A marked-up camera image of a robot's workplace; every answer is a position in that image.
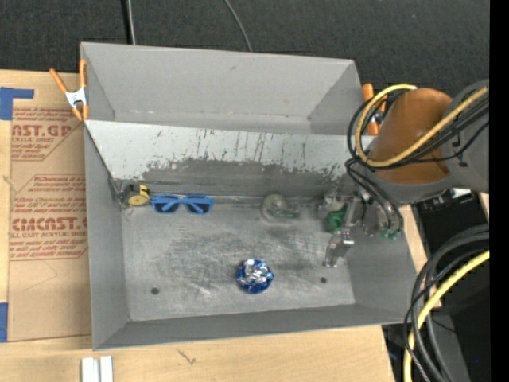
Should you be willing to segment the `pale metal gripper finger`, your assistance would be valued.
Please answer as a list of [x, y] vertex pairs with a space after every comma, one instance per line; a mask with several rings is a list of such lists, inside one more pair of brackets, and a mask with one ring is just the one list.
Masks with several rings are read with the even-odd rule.
[[326, 218], [331, 212], [339, 212], [348, 202], [348, 196], [339, 190], [329, 190], [317, 207], [317, 216]]
[[350, 230], [335, 232], [326, 247], [323, 265], [325, 267], [337, 267], [339, 258], [344, 258], [346, 253], [354, 246]]

